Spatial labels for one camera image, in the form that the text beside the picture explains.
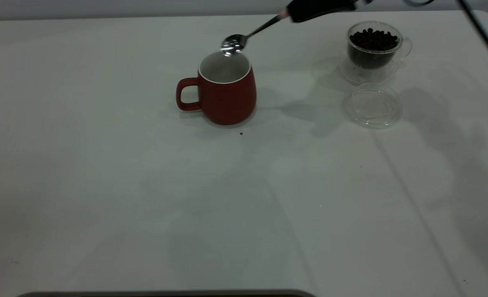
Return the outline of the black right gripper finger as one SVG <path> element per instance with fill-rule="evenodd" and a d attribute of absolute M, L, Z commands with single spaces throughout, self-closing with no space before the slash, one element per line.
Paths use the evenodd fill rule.
<path fill-rule="evenodd" d="M 302 23 L 336 12 L 355 11 L 354 0 L 293 0 L 287 13 L 293 23 Z"/>

